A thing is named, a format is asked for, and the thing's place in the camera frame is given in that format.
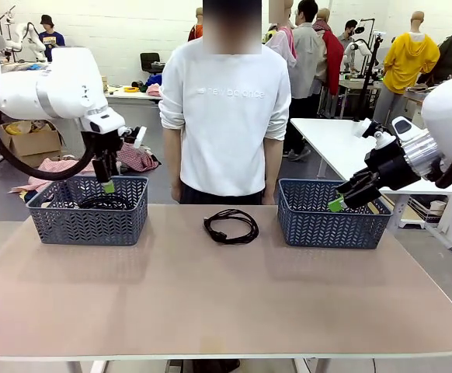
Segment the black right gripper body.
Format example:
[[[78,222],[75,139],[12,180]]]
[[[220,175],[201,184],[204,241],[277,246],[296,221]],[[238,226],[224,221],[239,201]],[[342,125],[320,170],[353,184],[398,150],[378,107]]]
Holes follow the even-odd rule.
[[[398,142],[372,149],[366,154],[364,161],[373,174],[373,184],[377,189],[387,187],[390,190],[400,190],[420,180],[420,176],[406,161]]]

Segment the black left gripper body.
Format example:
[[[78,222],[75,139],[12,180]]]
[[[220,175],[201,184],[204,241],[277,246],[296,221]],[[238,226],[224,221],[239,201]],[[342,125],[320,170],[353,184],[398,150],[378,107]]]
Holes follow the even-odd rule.
[[[116,161],[116,153],[123,145],[123,140],[117,131],[105,134],[82,131],[81,134],[85,145],[82,160],[102,159],[107,162]]]

